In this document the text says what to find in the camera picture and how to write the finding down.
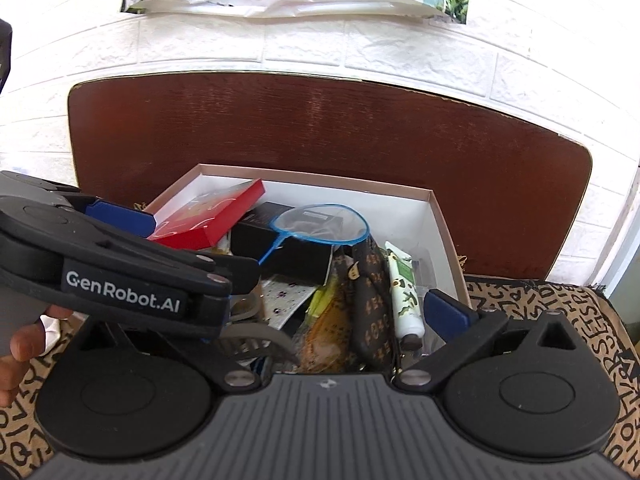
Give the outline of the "person's left hand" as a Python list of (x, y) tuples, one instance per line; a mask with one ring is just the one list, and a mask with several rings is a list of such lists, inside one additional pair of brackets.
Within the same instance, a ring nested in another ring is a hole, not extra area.
[(43, 354), (46, 330), (41, 321), (21, 327), (11, 338), (10, 353), (1, 357), (1, 406), (7, 408), (18, 393), (18, 387), (29, 370), (29, 362)]

